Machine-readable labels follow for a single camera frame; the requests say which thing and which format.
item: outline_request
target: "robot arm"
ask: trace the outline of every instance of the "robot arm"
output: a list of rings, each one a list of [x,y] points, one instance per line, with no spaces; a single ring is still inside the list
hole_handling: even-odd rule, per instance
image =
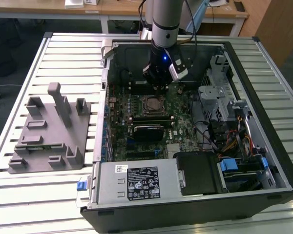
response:
[[[189,66],[177,44],[184,0],[149,1],[152,3],[148,6],[153,5],[151,56],[148,66],[143,70],[143,76],[155,90],[163,90],[172,81],[179,81],[188,74]],[[196,23],[199,24],[203,20],[209,0],[200,1],[196,13]]]

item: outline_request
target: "metal frame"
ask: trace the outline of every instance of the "metal frame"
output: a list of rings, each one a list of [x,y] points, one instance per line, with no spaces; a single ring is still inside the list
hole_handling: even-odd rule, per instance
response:
[[[87,14],[49,14],[49,13],[16,13],[0,12],[0,18],[19,19],[50,19],[50,20],[100,20],[102,33],[108,34],[109,20],[140,20],[139,16],[125,15],[101,15],[99,12],[91,11]],[[245,18],[204,18],[203,23],[229,23],[234,24],[230,37],[237,37],[240,34]]]
[[[23,123],[21,115],[26,114],[21,105],[28,98],[30,93],[45,93],[44,85],[50,80],[54,82],[65,82],[66,88],[78,84],[74,88],[74,99],[76,97],[92,98],[97,93],[88,92],[91,87],[100,84],[101,77],[98,74],[101,68],[85,68],[88,62],[101,62],[101,45],[103,39],[139,39],[138,35],[104,35],[104,34],[65,34],[54,33],[48,45],[49,39],[43,39],[33,65],[26,77],[25,85],[22,87],[11,115],[0,136],[0,233],[95,233],[91,225],[82,218],[80,209],[76,206],[76,183],[81,177],[92,173],[93,152],[85,156],[84,168],[78,171],[37,173],[34,175],[11,176],[6,172],[8,161],[13,151],[13,142],[21,133],[16,127]],[[255,91],[257,92],[266,113],[272,121],[277,134],[281,139],[293,163],[293,91],[275,67],[271,58],[261,48],[260,43],[254,42],[251,38],[228,38],[228,37],[198,37],[198,40],[224,41],[232,43],[242,66],[244,67]],[[64,69],[50,69],[45,67],[56,59],[70,59],[80,66],[79,61],[85,61],[81,65],[84,68],[70,68],[68,76],[41,76],[41,71],[52,70],[59,72]],[[233,78],[237,91],[243,97],[238,81]],[[95,111],[97,103],[91,106],[91,122],[95,122]],[[88,149],[93,149],[95,144],[95,126],[88,129]],[[79,194],[79,206],[87,205],[89,192]],[[293,233],[293,201],[286,204],[279,204],[263,212],[254,215],[252,218],[241,220],[227,220],[221,222],[205,223],[198,225],[176,226],[147,231],[137,231],[137,234],[167,232],[170,234],[179,233]]]
[[[133,43],[150,44],[150,41],[141,40],[136,42],[136,40],[114,40],[114,45],[132,45]],[[83,217],[100,233],[123,232],[126,230],[135,230],[137,228],[149,229],[158,227],[162,225],[162,223],[164,225],[174,225],[174,223],[184,225],[210,220],[221,220],[224,218],[235,219],[237,212],[239,215],[244,215],[244,217],[251,217],[252,215],[274,204],[284,203],[293,199],[293,164],[291,163],[284,146],[277,136],[277,133],[273,128],[273,125],[269,120],[260,99],[257,97],[257,94],[231,43],[224,40],[199,41],[198,44],[219,45],[219,43],[222,44],[235,78],[237,79],[242,93],[244,94],[244,99],[247,100],[249,108],[255,117],[257,126],[265,141],[265,145],[269,149],[271,160],[275,162],[277,170],[282,177],[280,179],[284,181],[286,187],[279,189],[271,188],[260,191],[207,195],[203,197],[189,196],[183,198],[174,197],[170,199],[150,199],[136,201],[133,203],[130,201],[125,202],[123,200],[117,200],[113,203],[100,204],[97,203],[99,195],[96,193],[98,192],[97,188],[100,188],[101,186],[100,184],[96,184],[96,186],[90,186],[92,199],[89,201],[87,207],[81,207],[81,213]],[[100,181],[102,179],[98,177],[98,173],[100,173],[100,171],[96,171],[97,164],[97,162],[94,162],[92,179]],[[193,212],[193,207],[195,207],[196,210],[201,211],[201,213],[195,215],[196,212]],[[171,217],[169,220],[165,218],[169,216],[170,213],[177,212],[177,216]],[[159,218],[163,219],[162,223],[158,222]],[[131,222],[125,224],[126,220],[129,219]]]

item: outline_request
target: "wooden desk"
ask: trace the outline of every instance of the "wooden desk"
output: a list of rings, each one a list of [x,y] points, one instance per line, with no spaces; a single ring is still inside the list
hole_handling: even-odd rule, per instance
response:
[[[98,5],[65,9],[65,0],[0,0],[0,18],[100,20],[102,32],[108,33],[108,20],[139,20],[141,0],[100,0]],[[204,23],[233,24],[230,36],[238,36],[248,13],[238,12],[230,3],[208,8]]]
[[[84,5],[84,8],[65,9],[65,0],[0,0],[0,12],[44,13],[44,14],[87,14],[100,13],[103,0],[98,5]]]
[[[139,20],[138,6],[141,0],[103,0],[101,7],[101,20],[103,31],[108,32],[108,20]],[[233,24],[230,36],[237,37],[241,31],[244,20],[249,17],[247,12],[236,10],[233,0],[221,7],[210,7],[205,13],[203,23],[227,23]]]
[[[101,14],[103,15],[132,15],[138,16],[138,7],[141,0],[103,0]],[[233,0],[221,7],[214,7],[215,18],[248,18],[247,12],[236,10]],[[213,11],[209,7],[205,13],[206,18],[213,18]]]

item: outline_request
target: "warning label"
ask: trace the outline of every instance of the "warning label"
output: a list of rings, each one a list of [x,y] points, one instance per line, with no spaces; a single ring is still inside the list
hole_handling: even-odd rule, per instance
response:
[[[157,167],[127,169],[129,201],[160,198],[160,182]]]

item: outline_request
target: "metal slatted table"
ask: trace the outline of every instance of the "metal slatted table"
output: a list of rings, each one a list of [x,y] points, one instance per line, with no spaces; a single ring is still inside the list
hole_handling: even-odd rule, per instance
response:
[[[0,136],[0,233],[95,233],[76,206],[76,183],[91,173],[104,38],[138,39],[136,35],[63,34],[44,38]],[[260,42],[250,38],[199,37],[232,43],[268,116],[293,161],[293,91]],[[91,116],[84,167],[77,171],[10,175],[8,162],[28,114],[30,96],[53,102],[49,82],[59,82],[69,101],[86,98]],[[235,80],[240,96],[242,91]],[[81,201],[87,203],[87,192]],[[293,201],[272,206],[252,218],[154,229],[135,233],[293,233]]]

